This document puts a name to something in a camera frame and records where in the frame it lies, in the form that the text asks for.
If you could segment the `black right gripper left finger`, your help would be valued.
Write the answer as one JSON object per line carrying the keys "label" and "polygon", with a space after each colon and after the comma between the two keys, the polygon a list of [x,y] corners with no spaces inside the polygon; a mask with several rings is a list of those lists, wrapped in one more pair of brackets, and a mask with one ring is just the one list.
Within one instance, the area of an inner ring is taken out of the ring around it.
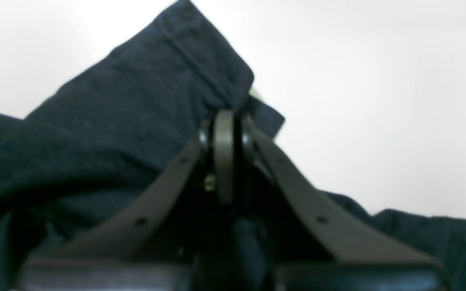
{"label": "black right gripper left finger", "polygon": [[90,232],[27,260],[20,291],[200,291],[209,223],[235,202],[235,116],[218,112],[157,180]]}

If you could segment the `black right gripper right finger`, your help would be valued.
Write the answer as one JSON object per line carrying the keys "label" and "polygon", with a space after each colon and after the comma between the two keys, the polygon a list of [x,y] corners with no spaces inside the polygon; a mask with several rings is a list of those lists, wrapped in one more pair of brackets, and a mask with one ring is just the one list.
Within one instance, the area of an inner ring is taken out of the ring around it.
{"label": "black right gripper right finger", "polygon": [[258,227],[260,291],[449,291],[442,264],[315,189],[249,116],[235,118],[239,200]]}

